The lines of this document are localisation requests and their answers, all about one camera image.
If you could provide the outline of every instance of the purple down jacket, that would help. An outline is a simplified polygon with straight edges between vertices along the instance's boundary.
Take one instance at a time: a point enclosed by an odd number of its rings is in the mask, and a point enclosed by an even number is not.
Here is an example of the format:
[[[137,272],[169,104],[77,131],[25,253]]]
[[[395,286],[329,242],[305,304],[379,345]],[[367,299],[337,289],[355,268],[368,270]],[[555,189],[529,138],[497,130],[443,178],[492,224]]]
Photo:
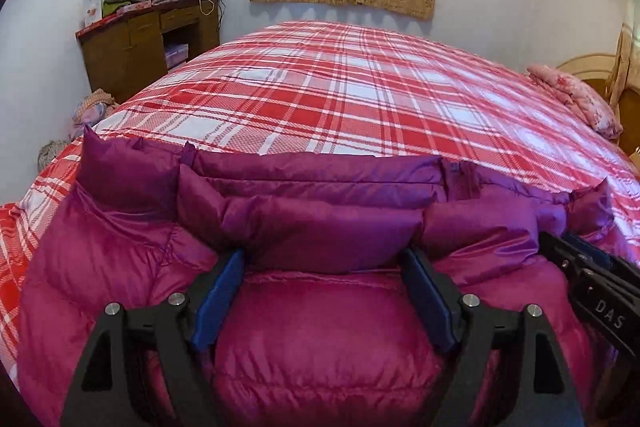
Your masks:
[[[203,367],[229,424],[412,425],[445,363],[394,263],[413,242],[490,305],[540,304],[586,406],[604,346],[536,254],[538,232],[624,255],[612,218],[606,182],[550,194],[437,156],[209,153],[87,131],[22,291],[21,393],[57,425],[105,304],[158,304],[243,247],[249,272]]]

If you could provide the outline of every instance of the checkered bedspread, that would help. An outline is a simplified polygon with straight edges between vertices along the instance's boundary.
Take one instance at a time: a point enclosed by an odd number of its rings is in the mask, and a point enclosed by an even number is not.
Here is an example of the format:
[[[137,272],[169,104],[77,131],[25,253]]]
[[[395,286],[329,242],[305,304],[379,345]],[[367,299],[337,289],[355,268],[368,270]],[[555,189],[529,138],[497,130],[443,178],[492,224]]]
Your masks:
[[[524,76],[411,36],[325,22],[271,26],[165,76],[97,132],[219,152],[436,154],[552,191],[608,177],[617,223],[640,253],[640,184],[622,151]],[[0,359],[14,380],[25,270],[80,153],[79,141],[68,146],[21,201],[0,208]]]

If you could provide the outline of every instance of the wooden desk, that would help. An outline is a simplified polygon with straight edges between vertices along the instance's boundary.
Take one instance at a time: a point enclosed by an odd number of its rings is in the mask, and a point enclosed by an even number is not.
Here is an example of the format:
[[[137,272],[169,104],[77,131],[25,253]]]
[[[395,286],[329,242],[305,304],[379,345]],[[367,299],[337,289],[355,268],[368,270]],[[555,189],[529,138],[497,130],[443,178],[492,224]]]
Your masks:
[[[91,90],[122,103],[167,73],[165,44],[188,44],[189,60],[220,45],[218,0],[160,4],[78,36]]]

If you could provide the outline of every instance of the silver bolt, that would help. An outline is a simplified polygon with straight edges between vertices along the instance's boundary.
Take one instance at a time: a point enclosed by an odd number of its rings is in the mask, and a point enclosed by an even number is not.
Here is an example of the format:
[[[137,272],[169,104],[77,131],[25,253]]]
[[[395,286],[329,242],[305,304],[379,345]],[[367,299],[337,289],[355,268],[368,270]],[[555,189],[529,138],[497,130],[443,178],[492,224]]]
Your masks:
[[[119,311],[120,311],[120,305],[117,302],[109,303],[104,308],[104,312],[107,315],[115,315]]]
[[[468,293],[463,296],[462,301],[470,308],[475,308],[480,305],[480,298],[477,295],[473,295],[473,293]]]
[[[540,315],[542,315],[542,308],[537,304],[530,304],[527,306],[527,313],[532,317],[540,317]]]
[[[167,301],[169,302],[169,304],[171,304],[171,306],[180,306],[185,299],[186,298],[184,296],[184,293],[176,292],[169,295]]]

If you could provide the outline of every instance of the blue gripper pad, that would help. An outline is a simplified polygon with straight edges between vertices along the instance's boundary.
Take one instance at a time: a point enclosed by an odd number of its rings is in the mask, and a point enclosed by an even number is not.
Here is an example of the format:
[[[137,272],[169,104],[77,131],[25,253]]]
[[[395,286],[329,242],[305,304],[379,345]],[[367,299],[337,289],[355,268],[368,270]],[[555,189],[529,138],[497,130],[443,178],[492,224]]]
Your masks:
[[[216,341],[231,301],[242,283],[242,277],[244,253],[237,250],[229,258],[196,312],[196,323],[191,335],[191,344],[196,350],[204,351]]]
[[[429,341],[440,353],[448,353],[458,346],[463,335],[457,304],[460,292],[448,276],[437,273],[420,256],[424,254],[411,249],[402,252],[402,281]],[[446,290],[449,302],[436,284]]]
[[[601,268],[608,271],[611,270],[611,258],[608,253],[603,252],[600,248],[594,247],[591,243],[587,243],[585,240],[572,233],[565,233],[562,236],[562,240],[566,241],[576,250],[587,254],[591,257],[591,260]]]

